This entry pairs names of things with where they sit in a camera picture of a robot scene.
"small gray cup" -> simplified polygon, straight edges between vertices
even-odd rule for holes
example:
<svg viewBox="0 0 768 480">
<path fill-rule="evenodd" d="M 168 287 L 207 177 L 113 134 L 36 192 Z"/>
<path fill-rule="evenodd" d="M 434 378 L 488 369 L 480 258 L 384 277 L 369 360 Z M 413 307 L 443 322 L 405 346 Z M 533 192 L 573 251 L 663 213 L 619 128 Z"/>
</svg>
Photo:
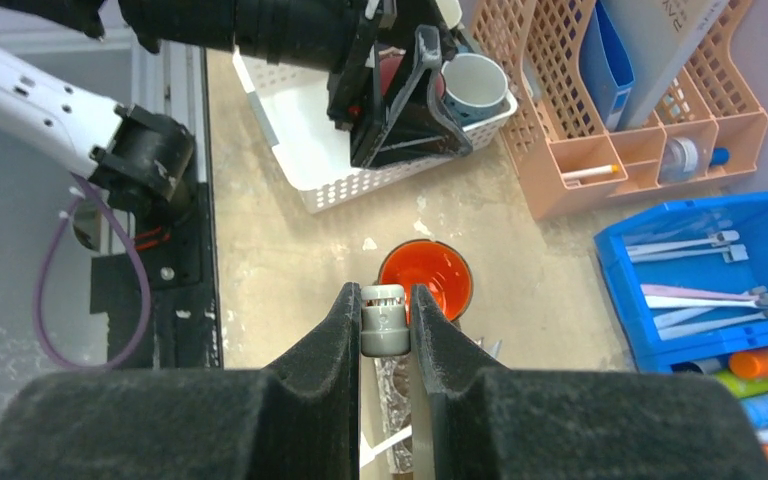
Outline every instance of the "small gray cup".
<svg viewBox="0 0 768 480">
<path fill-rule="evenodd" d="M 461 125 L 496 115 L 508 93 L 508 77 L 496 62 L 477 53 L 459 53 L 443 65 L 449 107 Z"/>
</svg>

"red bowl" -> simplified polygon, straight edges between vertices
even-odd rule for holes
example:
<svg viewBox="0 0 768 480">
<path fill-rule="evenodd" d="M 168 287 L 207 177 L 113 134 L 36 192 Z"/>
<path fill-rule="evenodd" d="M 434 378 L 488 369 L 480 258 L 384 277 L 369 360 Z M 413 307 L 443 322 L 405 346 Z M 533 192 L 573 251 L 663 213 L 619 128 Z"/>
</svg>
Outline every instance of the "red bowl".
<svg viewBox="0 0 768 480">
<path fill-rule="evenodd" d="M 390 252 L 378 272 L 379 285 L 405 287 L 410 321 L 410 290 L 428 287 L 449 321 L 457 320 L 472 300 L 472 272 L 452 247 L 431 240 L 411 240 Z"/>
</svg>

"black bracket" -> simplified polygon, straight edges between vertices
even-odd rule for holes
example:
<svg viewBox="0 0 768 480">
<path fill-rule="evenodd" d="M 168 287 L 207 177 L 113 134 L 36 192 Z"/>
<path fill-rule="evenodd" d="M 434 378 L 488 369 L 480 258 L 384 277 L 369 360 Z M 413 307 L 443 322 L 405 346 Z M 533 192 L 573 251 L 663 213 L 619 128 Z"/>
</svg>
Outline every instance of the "black bracket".
<svg viewBox="0 0 768 480">
<path fill-rule="evenodd" d="M 185 177 L 189 175 L 195 175 L 194 168 Z M 197 184 L 193 214 L 171 228 L 168 237 L 161 236 L 156 246 L 140 252 L 151 286 L 151 324 L 122 368 L 221 367 L 211 198 L 209 185 Z M 137 222 L 138 232 L 148 228 Z M 164 269 L 174 276 L 163 278 Z M 107 313 L 111 358 L 136 329 L 140 292 L 133 270 L 124 254 L 92 261 L 90 312 Z"/>
<path fill-rule="evenodd" d="M 365 115 L 352 129 L 353 167 L 382 168 L 423 157 L 472 152 L 472 142 L 436 89 L 443 66 L 439 30 L 420 25 L 413 47 L 405 53 L 384 95 L 375 55 L 375 68 L 361 107 Z"/>
<path fill-rule="evenodd" d="M 192 182 L 184 177 L 195 138 L 173 118 L 139 105 L 116 107 L 122 118 L 111 145 L 96 146 L 89 180 L 110 191 L 112 208 L 152 225 L 180 222 L 191 211 Z"/>
</svg>

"beige table surface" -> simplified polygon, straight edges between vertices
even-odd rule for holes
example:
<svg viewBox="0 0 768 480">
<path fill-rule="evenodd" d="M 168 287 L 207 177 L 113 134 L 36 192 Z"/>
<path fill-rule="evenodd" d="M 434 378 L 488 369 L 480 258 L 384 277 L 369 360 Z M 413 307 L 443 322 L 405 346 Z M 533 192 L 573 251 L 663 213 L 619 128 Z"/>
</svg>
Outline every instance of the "beige table surface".
<svg viewBox="0 0 768 480">
<path fill-rule="evenodd" d="M 592 237 L 650 204 L 535 223 L 498 140 L 453 161 L 310 215 L 284 179 L 227 54 L 208 57 L 222 338 L 226 368 L 257 368 L 328 312 L 340 287 L 374 282 L 385 255 L 414 238 L 456 248 L 475 277 L 463 331 L 503 340 L 513 368 L 628 368 L 628 346 Z M 362 426 L 383 440 L 372 362 Z M 386 461 L 362 471 L 385 478 Z"/>
</svg>

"gray floor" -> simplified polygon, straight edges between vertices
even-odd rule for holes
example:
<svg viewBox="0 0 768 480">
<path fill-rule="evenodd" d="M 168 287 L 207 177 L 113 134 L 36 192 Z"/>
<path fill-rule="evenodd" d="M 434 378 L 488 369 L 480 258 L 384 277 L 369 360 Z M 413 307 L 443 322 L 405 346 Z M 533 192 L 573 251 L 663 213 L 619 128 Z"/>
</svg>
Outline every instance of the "gray floor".
<svg viewBox="0 0 768 480">
<path fill-rule="evenodd" d="M 27 57 L 75 85 L 127 102 L 130 54 L 99 52 Z M 36 276 L 57 213 L 70 201 L 68 173 L 0 132 L 0 415 L 32 378 L 54 370 L 31 324 Z M 55 343 L 74 361 L 106 359 L 106 316 L 89 312 L 89 252 L 67 235 L 49 279 L 45 311 Z"/>
</svg>

